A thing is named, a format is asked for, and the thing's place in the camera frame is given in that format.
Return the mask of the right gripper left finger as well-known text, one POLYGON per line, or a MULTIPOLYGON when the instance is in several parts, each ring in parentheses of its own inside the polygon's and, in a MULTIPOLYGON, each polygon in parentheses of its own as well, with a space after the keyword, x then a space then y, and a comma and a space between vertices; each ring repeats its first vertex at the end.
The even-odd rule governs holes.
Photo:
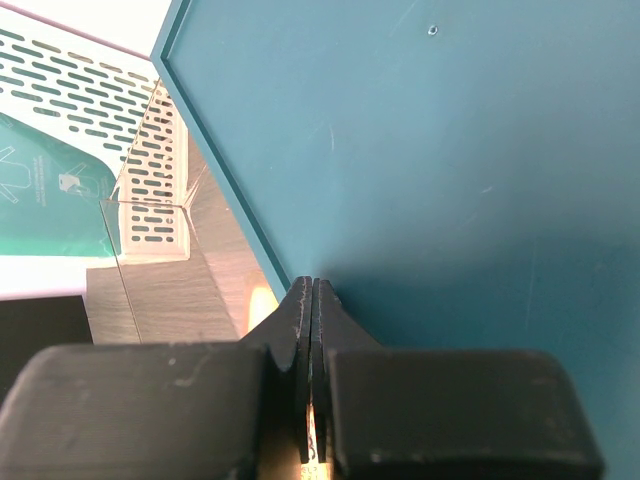
POLYGON ((5 479, 297 479, 312 285, 235 342, 53 346, 1 408, 5 479))

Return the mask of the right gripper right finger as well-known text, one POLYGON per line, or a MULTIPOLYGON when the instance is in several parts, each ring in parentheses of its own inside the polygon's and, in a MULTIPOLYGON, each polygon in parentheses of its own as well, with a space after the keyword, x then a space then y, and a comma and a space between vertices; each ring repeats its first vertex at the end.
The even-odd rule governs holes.
POLYGON ((317 459, 337 479, 600 479, 574 385, 532 350, 380 345, 326 280, 312 300, 317 459))

